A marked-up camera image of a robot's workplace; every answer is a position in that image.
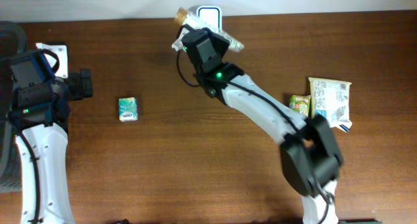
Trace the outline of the teal tissue pack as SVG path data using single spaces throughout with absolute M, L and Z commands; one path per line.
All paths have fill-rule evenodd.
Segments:
M 136 121 L 137 119 L 137 100 L 134 97 L 119 98 L 119 120 L 121 122 L 130 122 Z

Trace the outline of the white tube with gold cap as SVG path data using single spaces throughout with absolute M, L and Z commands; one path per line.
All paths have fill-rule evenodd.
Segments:
M 179 8 L 177 15 L 174 19 L 175 23 L 178 25 L 185 25 L 188 24 L 193 29 L 202 29 L 202 28 L 208 28 L 212 32 L 217 33 L 224 38 L 226 38 L 230 45 L 229 50 L 234 52 L 240 52 L 244 49 L 244 44 L 238 41 L 236 38 L 233 38 L 230 34 L 225 32 L 222 28 L 218 29 L 217 27 L 214 27 L 205 21 L 203 21 L 201 18 L 198 17 L 197 12 L 192 12 L 191 10 L 186 10 L 184 8 Z

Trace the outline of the green snack stick packet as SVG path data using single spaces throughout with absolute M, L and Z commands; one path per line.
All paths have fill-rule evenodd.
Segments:
M 289 99 L 289 108 L 293 111 L 309 116 L 311 96 L 292 95 Z

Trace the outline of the cream snack bag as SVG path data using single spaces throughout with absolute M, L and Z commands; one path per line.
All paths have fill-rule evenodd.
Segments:
M 349 116 L 351 82 L 309 77 L 311 92 L 311 117 L 323 116 L 331 128 L 349 132 L 352 122 Z

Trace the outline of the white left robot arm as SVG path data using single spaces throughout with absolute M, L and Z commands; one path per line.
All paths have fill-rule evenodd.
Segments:
M 66 177 L 69 102 L 93 96 L 91 72 L 58 77 L 60 60 L 48 49 L 14 56 L 17 89 L 7 120 L 16 131 L 22 166 L 22 223 L 73 223 Z

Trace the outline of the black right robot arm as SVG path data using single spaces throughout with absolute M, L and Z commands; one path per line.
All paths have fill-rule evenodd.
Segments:
M 339 223 L 335 191 L 343 156 L 328 121 L 293 111 L 224 62 L 229 41 L 209 28 L 183 25 L 177 37 L 195 69 L 196 87 L 246 115 L 278 144 L 282 173 L 302 197 L 303 223 Z

